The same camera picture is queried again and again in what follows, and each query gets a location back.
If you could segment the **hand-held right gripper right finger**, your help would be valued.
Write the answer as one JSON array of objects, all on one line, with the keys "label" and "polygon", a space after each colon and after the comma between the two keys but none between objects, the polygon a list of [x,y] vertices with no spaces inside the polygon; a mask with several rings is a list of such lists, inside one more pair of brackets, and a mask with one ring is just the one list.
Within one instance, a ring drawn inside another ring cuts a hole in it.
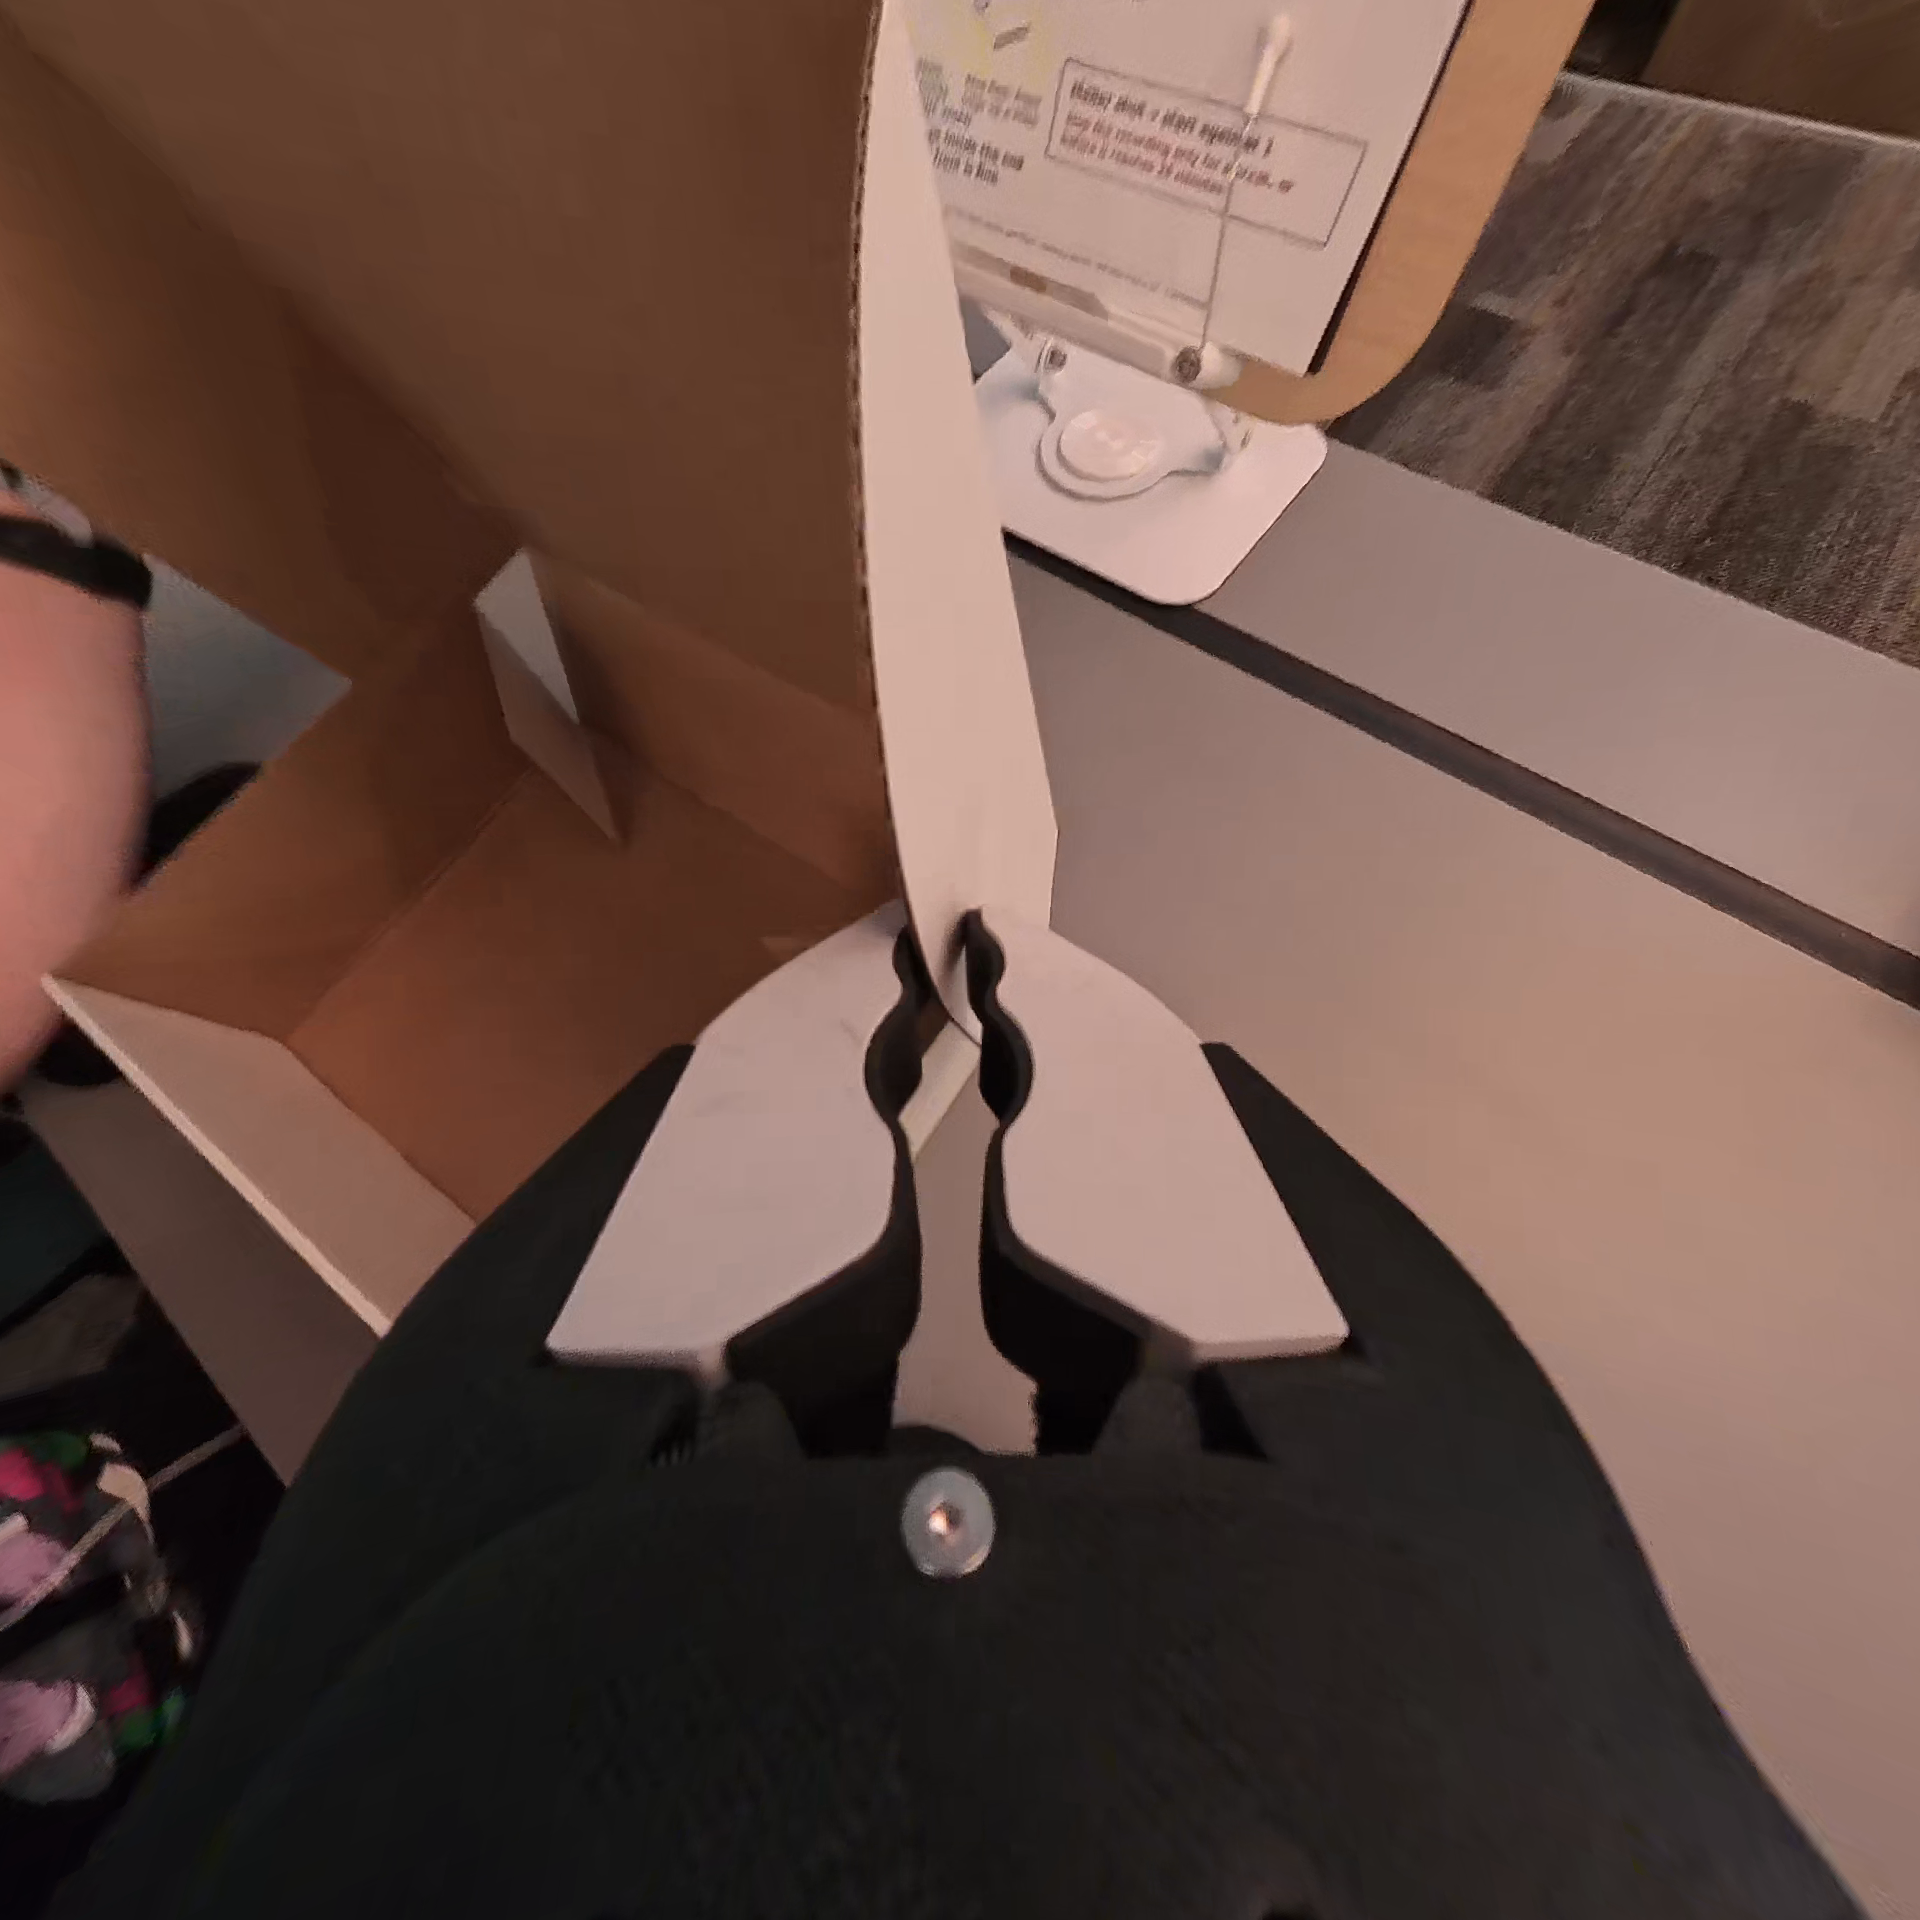
[{"label": "hand-held right gripper right finger", "polygon": [[1037,1451],[1091,1451],[1140,1376],[1337,1353],[1348,1318],[1191,1025],[1049,926],[974,908],[962,950],[993,1117],[979,1295]]}]

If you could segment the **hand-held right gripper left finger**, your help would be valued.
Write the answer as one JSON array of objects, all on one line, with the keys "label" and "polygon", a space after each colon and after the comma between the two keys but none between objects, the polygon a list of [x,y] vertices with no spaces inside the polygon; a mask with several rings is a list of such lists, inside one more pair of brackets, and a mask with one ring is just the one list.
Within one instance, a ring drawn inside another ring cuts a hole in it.
[{"label": "hand-held right gripper left finger", "polygon": [[547,1332],[549,1357],[759,1387],[808,1451],[877,1448],[922,1305],[902,1129],[920,1017],[897,902],[715,1014]]}]

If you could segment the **white cardboard mailer box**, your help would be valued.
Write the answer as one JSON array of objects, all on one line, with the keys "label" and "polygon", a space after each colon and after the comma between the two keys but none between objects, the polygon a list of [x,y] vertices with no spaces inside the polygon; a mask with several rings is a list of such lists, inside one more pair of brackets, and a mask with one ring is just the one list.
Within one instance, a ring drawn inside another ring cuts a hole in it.
[{"label": "white cardboard mailer box", "polygon": [[347,687],[52,977],[387,1332],[1055,824],[900,5],[4,5],[4,453]]}]

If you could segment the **person's left forearm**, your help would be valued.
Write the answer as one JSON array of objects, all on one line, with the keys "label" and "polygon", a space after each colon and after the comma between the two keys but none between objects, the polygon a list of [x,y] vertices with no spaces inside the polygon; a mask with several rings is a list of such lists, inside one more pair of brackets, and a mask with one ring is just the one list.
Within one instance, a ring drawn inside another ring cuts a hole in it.
[{"label": "person's left forearm", "polygon": [[151,802],[144,619],[35,572],[1,581],[1,1091],[60,1024],[45,990],[132,882]]}]

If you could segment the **instruction sheet on wooden stand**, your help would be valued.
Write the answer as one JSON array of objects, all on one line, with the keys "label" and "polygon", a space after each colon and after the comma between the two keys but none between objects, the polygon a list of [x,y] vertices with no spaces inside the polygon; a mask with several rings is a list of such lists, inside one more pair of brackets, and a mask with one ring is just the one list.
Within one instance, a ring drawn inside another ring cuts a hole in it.
[{"label": "instruction sheet on wooden stand", "polygon": [[1591,8],[1462,5],[1312,372],[1173,350],[1029,276],[972,270],[947,235],[963,305],[1004,339],[974,399],[1009,536],[1167,608],[1209,599],[1250,556],[1322,466],[1324,425],[1373,397],[1434,332]]}]

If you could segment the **black wristband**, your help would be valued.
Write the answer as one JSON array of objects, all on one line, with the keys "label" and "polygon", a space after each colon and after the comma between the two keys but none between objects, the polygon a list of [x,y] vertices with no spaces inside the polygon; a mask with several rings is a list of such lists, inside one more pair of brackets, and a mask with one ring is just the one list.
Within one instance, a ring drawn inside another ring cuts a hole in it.
[{"label": "black wristband", "polygon": [[1,462],[1,565],[79,589],[100,600],[144,614],[155,578],[132,547],[100,536],[74,532],[48,517],[13,462]]}]

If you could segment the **printed instruction sheet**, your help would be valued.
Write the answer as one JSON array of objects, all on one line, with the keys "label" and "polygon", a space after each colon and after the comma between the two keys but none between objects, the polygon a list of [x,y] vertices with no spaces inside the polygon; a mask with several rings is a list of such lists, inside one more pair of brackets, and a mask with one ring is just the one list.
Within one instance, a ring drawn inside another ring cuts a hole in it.
[{"label": "printed instruction sheet", "polygon": [[916,2],[954,255],[1277,372],[1321,358],[1462,2]]}]

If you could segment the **brown wooden cabinet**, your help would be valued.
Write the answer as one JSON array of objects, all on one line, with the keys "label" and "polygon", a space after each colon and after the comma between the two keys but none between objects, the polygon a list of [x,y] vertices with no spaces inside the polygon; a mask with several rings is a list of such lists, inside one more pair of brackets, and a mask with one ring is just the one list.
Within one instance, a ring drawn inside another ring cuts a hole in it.
[{"label": "brown wooden cabinet", "polygon": [[1901,130],[1918,105],[1918,5],[1680,2],[1644,83]]}]

